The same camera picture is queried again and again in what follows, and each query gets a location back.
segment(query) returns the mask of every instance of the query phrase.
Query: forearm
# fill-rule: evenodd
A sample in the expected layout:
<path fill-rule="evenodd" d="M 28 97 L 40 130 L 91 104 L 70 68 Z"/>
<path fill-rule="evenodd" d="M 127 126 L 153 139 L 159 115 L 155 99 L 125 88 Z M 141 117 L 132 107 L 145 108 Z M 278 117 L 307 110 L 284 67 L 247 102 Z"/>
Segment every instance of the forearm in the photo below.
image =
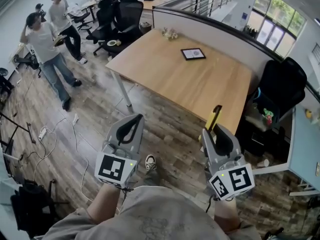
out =
<path fill-rule="evenodd" d="M 27 31 L 27 25 L 24 26 L 21 36 L 20 36 L 20 42 L 27 44 L 28 43 L 28 38 L 26 36 L 26 31 Z"/>
<path fill-rule="evenodd" d="M 88 214 L 97 224 L 113 218 L 116 214 L 120 189 L 104 184 L 92 204 L 87 209 Z"/>
<path fill-rule="evenodd" d="M 227 233 L 240 226 L 236 199 L 232 201 L 217 201 L 214 207 L 214 220 Z"/>

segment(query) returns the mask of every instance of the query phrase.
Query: leg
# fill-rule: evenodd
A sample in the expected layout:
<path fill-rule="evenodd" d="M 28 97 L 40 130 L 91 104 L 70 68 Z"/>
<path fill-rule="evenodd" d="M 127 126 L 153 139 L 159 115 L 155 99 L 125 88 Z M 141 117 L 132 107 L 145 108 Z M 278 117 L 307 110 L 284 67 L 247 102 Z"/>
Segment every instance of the leg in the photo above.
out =
<path fill-rule="evenodd" d="M 44 64 L 40 64 L 40 67 L 41 67 L 42 72 L 45 75 L 46 79 L 48 80 L 48 82 L 52 86 L 53 90 L 58 95 L 59 99 L 64 103 L 70 99 L 70 96 L 67 93 L 60 78 L 58 77 L 52 60 L 53 59 L 47 61 Z"/>
<path fill-rule="evenodd" d="M 70 52 L 70 54 L 72 55 L 72 57 L 74 57 L 77 60 L 78 55 L 76 54 L 76 48 L 72 44 L 71 39 L 70 39 L 70 37 L 72 37 L 70 34 L 70 32 L 71 32 L 70 28 L 71 27 L 68 27 L 67 29 L 62 31 L 60 34 L 66 36 L 66 38 L 64 39 L 65 46 L 68 49 L 68 51 Z"/>
<path fill-rule="evenodd" d="M 140 186 L 159 186 L 160 177 L 157 172 L 156 159 L 152 154 L 150 154 L 146 157 L 145 168 L 146 168 L 146 174 L 145 174 L 144 178 L 139 180 L 133 186 L 133 188 L 137 188 Z"/>
<path fill-rule="evenodd" d="M 252 170 L 253 175 L 258 174 L 270 174 L 270 173 L 277 173 L 288 170 L 288 163 L 278 164 L 274 166 L 269 166 L 266 168 L 254 169 Z"/>
<path fill-rule="evenodd" d="M 128 106 L 128 107 L 131 107 L 131 101 L 130 101 L 130 99 L 129 99 L 129 96 L 128 96 L 128 94 L 127 94 L 127 91 L 126 91 L 126 89 L 125 89 L 125 87 L 124 87 L 124 84 L 122 83 L 122 80 L 121 80 L 121 78 L 120 78 L 120 75 L 118 74 L 118 73 L 116 73 L 116 72 L 113 72 L 112 70 L 111 70 L 111 74 L 112 74 L 112 76 L 113 76 L 113 79 L 115 80 L 115 82 L 117 83 L 117 85 L 118 85 L 118 87 L 119 87 L 119 89 L 120 89 L 120 92 L 122 93 L 122 96 L 123 96 L 123 98 L 124 98 L 124 100 L 125 100 L 125 102 L 126 102 L 126 105 Z"/>
<path fill-rule="evenodd" d="M 81 59 L 80 47 L 81 47 L 81 37 L 76 28 L 72 25 L 68 27 L 68 36 L 73 38 L 73 55 L 76 60 Z"/>
<path fill-rule="evenodd" d="M 56 57 L 52 59 L 52 64 L 55 65 L 56 68 L 60 71 L 65 81 L 69 85 L 73 86 L 77 79 L 68 68 L 66 60 L 61 53 L 59 53 Z"/>

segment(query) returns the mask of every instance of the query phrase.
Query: shoe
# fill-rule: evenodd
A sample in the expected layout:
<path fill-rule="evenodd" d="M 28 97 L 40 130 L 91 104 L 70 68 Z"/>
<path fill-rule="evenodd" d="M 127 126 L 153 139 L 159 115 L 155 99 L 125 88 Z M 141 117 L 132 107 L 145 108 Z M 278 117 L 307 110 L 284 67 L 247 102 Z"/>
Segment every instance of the shoe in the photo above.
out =
<path fill-rule="evenodd" d="M 88 61 L 85 58 L 81 58 L 80 60 L 78 60 L 78 62 L 83 65 L 86 64 Z"/>
<path fill-rule="evenodd" d="M 145 159 L 145 169 L 147 171 L 157 169 L 156 158 L 152 154 L 148 155 Z"/>
<path fill-rule="evenodd" d="M 78 80 L 78 79 L 76 79 L 75 81 L 74 81 L 74 83 L 73 83 L 73 87 L 78 87 L 78 86 L 80 86 L 80 85 L 82 85 L 82 82 L 81 82 L 81 80 Z"/>
<path fill-rule="evenodd" d="M 67 101 L 65 101 L 64 103 L 62 103 L 62 108 L 65 111 L 69 111 L 70 109 L 70 102 L 71 102 L 71 98 L 69 98 Z"/>

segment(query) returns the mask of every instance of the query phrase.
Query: man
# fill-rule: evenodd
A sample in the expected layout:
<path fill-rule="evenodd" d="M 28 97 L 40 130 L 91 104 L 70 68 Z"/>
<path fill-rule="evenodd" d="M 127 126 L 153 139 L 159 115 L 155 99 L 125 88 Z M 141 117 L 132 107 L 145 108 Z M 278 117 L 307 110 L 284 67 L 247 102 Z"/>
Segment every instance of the man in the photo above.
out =
<path fill-rule="evenodd" d="M 69 7 L 67 0 L 52 0 L 52 5 L 48 10 L 51 22 L 56 27 L 60 35 L 66 36 L 65 45 L 70 54 L 80 63 L 85 64 L 87 60 L 83 57 L 85 53 L 81 53 L 81 37 L 68 18 L 67 8 Z"/>
<path fill-rule="evenodd" d="M 30 33 L 26 35 L 27 27 L 30 29 Z M 59 49 L 54 46 L 53 38 L 56 37 L 57 35 L 51 23 L 41 23 L 41 17 L 36 12 L 33 12 L 26 18 L 20 42 L 33 46 L 42 72 L 62 101 L 62 108 L 68 111 L 71 98 L 59 79 L 55 67 L 69 85 L 78 87 L 82 82 L 74 77 L 74 74 L 67 67 L 65 58 Z"/>
<path fill-rule="evenodd" d="M 41 16 L 41 22 L 46 22 L 47 20 L 45 19 L 46 12 L 42 10 L 42 6 L 44 6 L 42 3 L 37 3 L 35 6 L 35 12 Z"/>
<path fill-rule="evenodd" d="M 104 184 L 87 210 L 57 222 L 43 240 L 261 240 L 254 226 L 240 222 L 234 200 L 216 202 L 213 220 L 192 201 L 159 186 L 153 155 L 145 167 L 145 178 L 127 194 L 118 216 L 120 189 Z"/>

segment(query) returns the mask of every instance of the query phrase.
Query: desk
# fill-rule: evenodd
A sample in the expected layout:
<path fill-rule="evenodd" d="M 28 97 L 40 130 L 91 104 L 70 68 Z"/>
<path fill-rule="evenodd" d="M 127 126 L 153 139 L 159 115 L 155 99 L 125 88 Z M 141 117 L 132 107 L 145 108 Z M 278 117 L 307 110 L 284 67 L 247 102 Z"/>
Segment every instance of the desk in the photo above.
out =
<path fill-rule="evenodd" d="M 162 5 L 166 2 L 169 2 L 171 0 L 153 0 L 153 1 L 144 1 L 144 0 L 139 0 L 143 2 L 143 10 L 152 10 L 153 7 Z"/>
<path fill-rule="evenodd" d="M 186 61 L 181 49 L 188 48 L 201 48 L 206 59 Z M 131 106 L 131 101 L 119 75 L 204 121 L 216 105 L 222 105 L 219 123 L 236 133 L 251 71 L 229 56 L 184 36 L 168 41 L 159 30 L 153 29 L 118 54 L 106 67 L 111 70 L 127 106 Z"/>
<path fill-rule="evenodd" d="M 320 127 L 311 124 L 305 109 L 296 105 L 292 114 L 292 130 L 288 160 L 286 163 L 255 169 L 253 174 L 267 174 L 290 170 L 316 190 L 292 192 L 290 196 L 320 194 L 320 176 L 316 176 L 320 163 Z"/>

